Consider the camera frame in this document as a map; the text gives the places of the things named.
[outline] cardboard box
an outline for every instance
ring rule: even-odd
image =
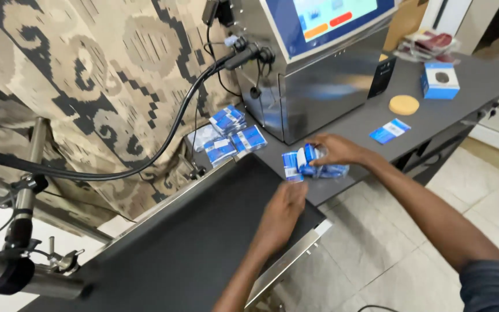
[[[384,42],[385,51],[394,50],[404,36],[419,30],[428,4],[428,0],[406,0],[400,3],[388,29],[388,35]]]
[[[453,99],[460,89],[452,63],[425,63],[421,85],[425,99]]]

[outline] hand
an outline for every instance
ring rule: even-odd
[[[311,166],[361,164],[365,157],[372,153],[370,150],[336,134],[317,134],[316,137],[306,140],[306,142],[327,149],[327,155],[311,161],[309,163]]]
[[[267,204],[252,247],[269,257],[286,245],[306,204],[307,183],[282,183]]]

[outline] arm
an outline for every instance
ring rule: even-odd
[[[310,142],[327,149],[311,165],[353,163],[374,174],[457,272],[475,260],[499,260],[499,249],[471,222],[381,155],[338,135],[320,134]]]
[[[283,183],[265,208],[246,256],[213,307],[213,312],[243,311],[265,261],[286,244],[306,202],[307,184]]]

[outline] orange button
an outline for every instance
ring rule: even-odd
[[[352,17],[351,12],[344,13],[337,18],[333,18],[330,21],[330,26],[335,27],[336,25],[340,25],[340,24],[344,23],[345,21],[349,21],[351,19],[351,17]]]
[[[315,37],[316,35],[320,34],[321,32],[325,32],[327,29],[328,29],[328,25],[326,23],[321,24],[321,25],[318,25],[317,27],[311,29],[310,31],[307,31],[306,33],[304,33],[303,37],[305,37],[306,39],[311,39],[311,38]]]

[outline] red button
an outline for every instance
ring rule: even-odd
[[[351,19],[351,17],[352,17],[351,12],[344,13],[337,18],[333,18],[330,21],[330,26],[335,27],[336,25],[340,25],[340,24],[344,23],[345,21],[349,21]]]

